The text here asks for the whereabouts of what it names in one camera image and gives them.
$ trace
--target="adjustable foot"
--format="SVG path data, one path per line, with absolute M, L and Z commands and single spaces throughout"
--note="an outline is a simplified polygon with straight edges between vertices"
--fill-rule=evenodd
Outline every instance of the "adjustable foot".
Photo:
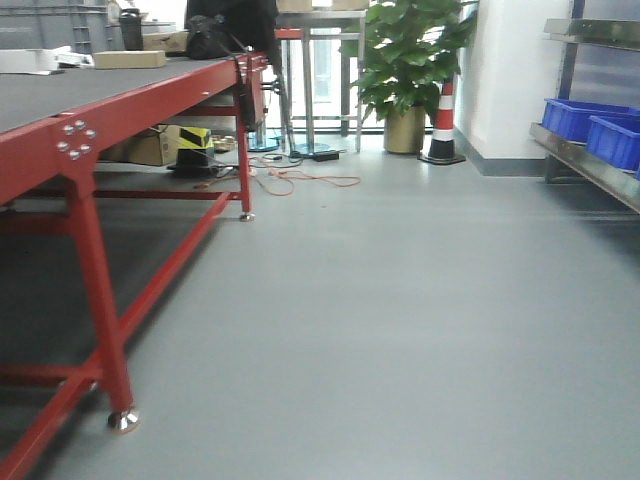
M 130 408 L 124 412 L 113 412 L 109 415 L 107 425 L 115 433 L 129 433 L 140 424 L 140 412 Z
M 253 222 L 255 219 L 256 216 L 250 212 L 244 212 L 242 215 L 240 215 L 241 222 Z

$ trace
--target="metal frame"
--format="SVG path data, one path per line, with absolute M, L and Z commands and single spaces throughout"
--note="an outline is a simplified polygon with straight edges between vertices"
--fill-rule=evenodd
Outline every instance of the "metal frame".
M 348 115 L 348 105 L 345 106 L 345 98 L 348 95 L 341 92 L 341 113 L 337 117 L 315 117 L 313 115 L 313 83 L 311 79 L 311 40 L 357 40 L 358 42 L 358 78 L 362 75 L 364 68 L 364 32 L 365 32 L 365 10 L 316 10 L 312 12 L 282 12 L 278 16 L 277 22 L 281 27 L 296 28 L 302 31 L 302 70 L 304 82 L 304 103 L 307 144 L 312 147 L 315 143 L 314 120 L 339 119 L 342 121 L 341 130 L 344 131 L 344 122 L 352 119 Z M 358 33 L 340 32 L 335 34 L 313 34 L 313 28 L 344 28 L 348 25 L 358 24 Z M 342 79 L 342 84 L 348 84 L 349 79 Z M 358 89 L 358 100 L 356 104 L 356 152 L 360 152 L 360 142 L 362 136 L 362 102 L 360 101 L 360 90 Z
M 266 58 L 261 54 L 243 55 L 241 64 L 257 100 L 259 115 L 262 112 L 260 72 L 266 68 Z M 93 386 L 99 386 L 109 396 L 113 412 L 110 426 L 126 432 L 137 425 L 123 351 L 125 342 L 230 201 L 241 202 L 244 212 L 241 220 L 253 218 L 245 127 L 237 96 L 234 95 L 233 106 L 198 106 L 202 100 L 233 87 L 236 81 L 235 64 L 231 59 L 208 64 L 194 62 L 192 71 L 169 80 L 0 133 L 0 205 L 58 175 L 65 179 L 67 203 L 64 215 L 6 212 L 0 217 L 0 232 L 70 235 L 74 238 L 98 344 L 81 365 L 0 365 L 2 383 L 57 389 L 0 463 L 3 480 L 18 480 L 26 475 L 71 410 Z M 239 190 L 96 191 L 94 167 L 98 152 L 177 113 L 236 117 Z M 115 118 L 126 118 L 126 121 L 111 121 Z M 96 210 L 97 196 L 213 202 L 119 318 Z
M 567 43 L 558 86 L 559 98 L 568 99 L 571 94 L 580 44 L 640 51 L 640 22 L 585 19 L 582 18 L 584 10 L 585 0 L 574 0 L 571 19 L 548 19 L 544 28 L 552 40 Z M 562 163 L 640 213 L 640 182 L 633 176 L 536 123 L 531 125 L 530 133 L 550 153 L 545 171 L 547 183 L 553 181 Z

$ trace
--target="gray plastic crate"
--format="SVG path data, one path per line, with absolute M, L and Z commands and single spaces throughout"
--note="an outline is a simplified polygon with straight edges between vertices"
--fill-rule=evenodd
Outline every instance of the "gray plastic crate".
M 121 40 L 114 37 L 121 34 L 119 29 L 108 25 L 104 3 L 100 0 L 0 0 L 0 48 L 69 45 L 78 53 L 115 50 Z

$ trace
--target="red table leg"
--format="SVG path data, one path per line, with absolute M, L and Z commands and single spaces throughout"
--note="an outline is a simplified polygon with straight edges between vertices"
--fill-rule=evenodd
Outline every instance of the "red table leg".
M 103 387 L 109 394 L 112 415 L 109 425 L 122 432 L 137 426 L 133 395 L 113 301 L 107 257 L 93 195 L 79 194 L 77 184 L 67 181 L 69 224 L 76 243 L 89 306 L 96 329 Z
M 236 117 L 238 137 L 238 176 L 240 178 L 240 203 L 242 215 L 240 221 L 251 222 L 255 218 L 251 213 L 251 194 L 249 185 L 249 154 L 247 153 L 247 134 L 240 116 Z
M 87 391 L 90 383 L 81 375 L 66 379 L 40 412 L 31 428 L 0 463 L 2 480 L 20 480 L 27 474 L 38 455 L 42 453 L 60 425 Z

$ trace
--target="blue plastic bin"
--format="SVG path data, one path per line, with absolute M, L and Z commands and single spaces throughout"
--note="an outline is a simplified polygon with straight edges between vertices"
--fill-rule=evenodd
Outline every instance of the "blue plastic bin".
M 601 115 L 607 117 L 633 117 L 640 110 L 621 105 L 605 103 L 578 102 L 559 98 L 545 98 L 547 106 L 542 118 L 542 126 L 567 140 L 586 142 L 591 128 L 589 117 Z
M 638 170 L 640 165 L 640 117 L 591 116 L 588 152 L 614 167 Z

